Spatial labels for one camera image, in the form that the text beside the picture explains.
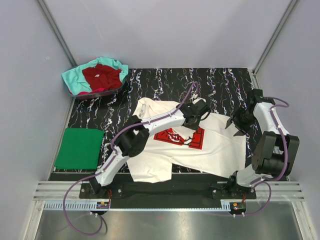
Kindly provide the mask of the white printed t-shirt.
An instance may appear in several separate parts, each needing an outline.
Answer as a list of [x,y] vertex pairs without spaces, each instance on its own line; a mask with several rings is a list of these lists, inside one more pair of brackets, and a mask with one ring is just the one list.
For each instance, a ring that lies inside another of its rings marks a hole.
[[172,178],[173,165],[228,178],[243,170],[246,137],[226,127],[228,116],[210,113],[196,131],[173,127],[152,135],[143,150],[126,164],[134,182],[157,183]]

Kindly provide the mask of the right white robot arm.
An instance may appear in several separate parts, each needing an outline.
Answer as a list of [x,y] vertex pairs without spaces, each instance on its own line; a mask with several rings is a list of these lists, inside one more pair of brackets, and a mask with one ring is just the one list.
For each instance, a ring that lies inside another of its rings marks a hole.
[[284,100],[277,104],[276,100],[254,88],[247,95],[246,106],[236,110],[226,122],[227,127],[236,127],[236,137],[244,136],[255,123],[262,132],[251,164],[235,171],[222,189],[232,198],[247,195],[258,184],[278,181],[292,171],[300,140],[286,130],[277,114],[277,108],[287,108],[289,104]]

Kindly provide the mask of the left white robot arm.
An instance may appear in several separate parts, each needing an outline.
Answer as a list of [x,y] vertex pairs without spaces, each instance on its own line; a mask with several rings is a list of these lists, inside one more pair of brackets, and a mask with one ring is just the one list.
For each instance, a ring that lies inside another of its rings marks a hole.
[[119,169],[128,159],[144,150],[150,137],[175,127],[196,131],[202,116],[209,111],[207,103],[200,99],[196,103],[180,103],[170,111],[152,117],[131,116],[111,141],[111,154],[89,180],[90,192],[97,198],[103,198]]

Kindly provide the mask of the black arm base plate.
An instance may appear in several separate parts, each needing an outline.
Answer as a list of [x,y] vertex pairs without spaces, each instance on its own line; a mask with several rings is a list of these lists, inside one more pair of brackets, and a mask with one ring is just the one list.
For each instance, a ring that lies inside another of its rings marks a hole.
[[256,199],[253,189],[227,178],[208,173],[173,173],[170,180],[135,182],[129,173],[118,173],[113,182],[99,186],[95,180],[80,185],[82,199],[110,200],[112,209],[213,209],[221,200]]

